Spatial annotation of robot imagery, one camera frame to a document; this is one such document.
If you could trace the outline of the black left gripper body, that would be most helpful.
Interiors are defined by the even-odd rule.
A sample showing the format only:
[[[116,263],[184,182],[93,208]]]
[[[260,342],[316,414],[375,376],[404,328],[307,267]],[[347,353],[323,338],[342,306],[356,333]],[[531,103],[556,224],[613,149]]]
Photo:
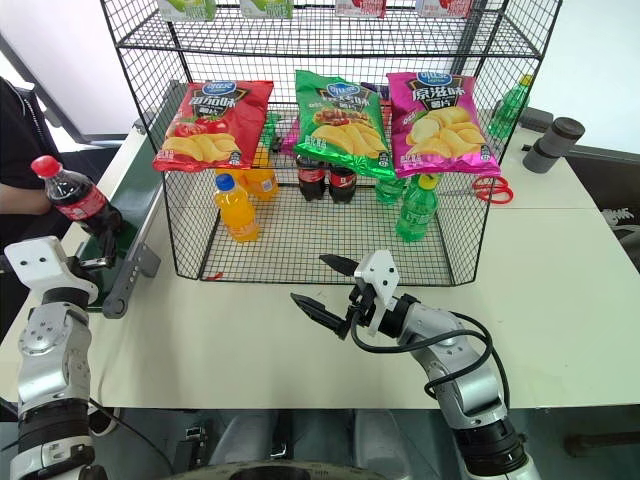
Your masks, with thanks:
[[[79,256],[75,257],[75,272],[82,272],[83,274],[89,273],[95,270],[111,269],[116,263],[115,254],[105,254],[101,257],[82,259]]]

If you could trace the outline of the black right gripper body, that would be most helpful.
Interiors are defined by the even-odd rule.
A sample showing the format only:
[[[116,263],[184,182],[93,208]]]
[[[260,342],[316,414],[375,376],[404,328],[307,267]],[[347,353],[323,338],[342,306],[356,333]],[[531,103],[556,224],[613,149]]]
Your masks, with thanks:
[[[350,294],[346,313],[348,330],[362,326],[369,327],[376,313],[376,291],[371,284],[365,286],[355,285]]]

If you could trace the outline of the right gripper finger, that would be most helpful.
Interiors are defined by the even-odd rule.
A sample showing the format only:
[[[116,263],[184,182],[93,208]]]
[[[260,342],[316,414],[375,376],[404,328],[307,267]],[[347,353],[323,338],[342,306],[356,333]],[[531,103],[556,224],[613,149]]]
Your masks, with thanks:
[[[358,263],[355,260],[339,255],[322,254],[319,259],[335,272],[347,277],[353,277],[358,267]]]
[[[323,304],[311,297],[296,293],[291,293],[290,297],[311,320],[331,330],[341,340],[345,339],[349,331],[349,324],[345,319],[328,311]]]

